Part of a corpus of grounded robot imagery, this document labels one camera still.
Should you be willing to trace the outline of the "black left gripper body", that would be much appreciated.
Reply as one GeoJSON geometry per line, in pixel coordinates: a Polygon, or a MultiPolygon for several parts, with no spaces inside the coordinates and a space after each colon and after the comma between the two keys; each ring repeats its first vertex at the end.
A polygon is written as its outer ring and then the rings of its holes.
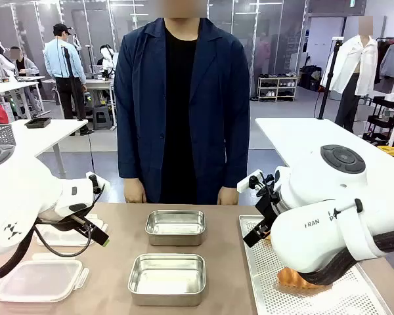
{"type": "Polygon", "coordinates": [[[37,218],[35,223],[44,226],[52,226],[63,232],[75,230],[83,236],[90,236],[93,229],[92,224],[86,218],[75,215],[70,215],[58,222],[45,221],[37,218]]]}

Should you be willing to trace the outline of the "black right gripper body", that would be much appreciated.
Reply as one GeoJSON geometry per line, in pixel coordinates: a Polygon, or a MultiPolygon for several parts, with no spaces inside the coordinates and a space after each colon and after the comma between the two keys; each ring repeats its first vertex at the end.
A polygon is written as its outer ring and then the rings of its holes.
{"type": "Polygon", "coordinates": [[[260,191],[256,193],[256,196],[259,200],[255,204],[255,208],[263,216],[261,224],[266,227],[271,227],[277,216],[280,214],[278,208],[280,197],[278,192],[274,192],[274,183],[272,182],[267,184],[265,187],[260,189],[260,191]]]}

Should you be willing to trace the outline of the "person's left hand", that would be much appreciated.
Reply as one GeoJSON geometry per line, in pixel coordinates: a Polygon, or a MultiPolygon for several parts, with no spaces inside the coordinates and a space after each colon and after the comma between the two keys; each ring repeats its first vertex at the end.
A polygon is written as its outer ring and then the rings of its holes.
{"type": "Polygon", "coordinates": [[[218,205],[238,205],[239,193],[235,188],[222,186],[217,196],[218,205]]]}

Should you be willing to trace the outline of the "person's right hand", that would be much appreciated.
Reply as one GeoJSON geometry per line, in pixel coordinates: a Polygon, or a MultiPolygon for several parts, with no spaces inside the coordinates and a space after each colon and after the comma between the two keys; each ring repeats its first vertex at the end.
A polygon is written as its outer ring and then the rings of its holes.
{"type": "Polygon", "coordinates": [[[127,203],[147,203],[144,186],[138,178],[125,178],[123,193],[127,203]]]}

